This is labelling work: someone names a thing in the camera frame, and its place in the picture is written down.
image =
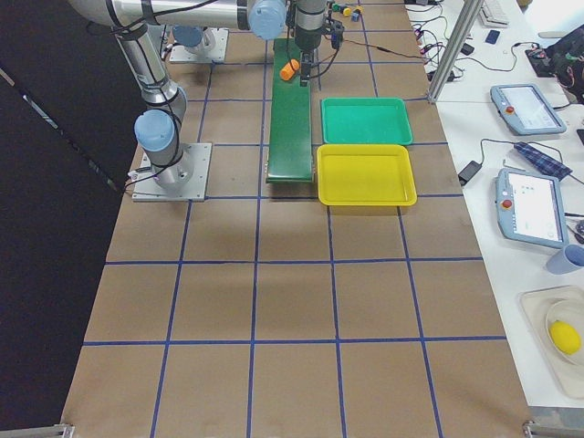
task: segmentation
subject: yellow object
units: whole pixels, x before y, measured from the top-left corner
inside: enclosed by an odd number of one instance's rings
[[[300,63],[295,59],[290,59],[282,69],[280,70],[280,77],[282,80],[290,80],[296,75],[296,72],[300,69]]]
[[[574,354],[582,346],[580,335],[567,322],[556,321],[549,326],[548,330],[554,345],[565,354]]]
[[[324,144],[317,167],[325,205],[413,205],[418,199],[408,150],[399,144]]]

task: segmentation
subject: green conveyor belt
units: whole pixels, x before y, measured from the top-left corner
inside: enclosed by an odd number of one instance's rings
[[[289,41],[290,56],[300,52]],[[274,81],[270,147],[267,162],[268,183],[309,183],[313,178],[312,133],[310,129],[310,84],[300,87],[300,76],[286,82],[280,69],[288,62],[286,39],[274,40]]]

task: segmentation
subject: orange cylinder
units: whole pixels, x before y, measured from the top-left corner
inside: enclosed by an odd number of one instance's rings
[[[280,77],[282,80],[290,80],[294,77],[296,72],[300,69],[300,63],[295,59],[290,59],[285,66],[280,70]]]

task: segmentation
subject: white bowl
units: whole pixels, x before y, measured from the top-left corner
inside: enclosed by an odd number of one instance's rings
[[[582,345],[574,354],[566,354],[554,344],[549,335],[549,326],[556,321],[564,321],[572,326],[580,335]],[[570,363],[584,367],[584,301],[563,299],[549,308],[546,314],[547,338],[559,356]]]

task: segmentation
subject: white screen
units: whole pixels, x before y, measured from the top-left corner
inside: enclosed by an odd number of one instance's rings
[[[531,87],[509,87],[501,91],[525,128],[533,130],[558,126],[546,104]]]
[[[554,183],[544,178],[509,173],[515,204],[514,231],[559,242]]]

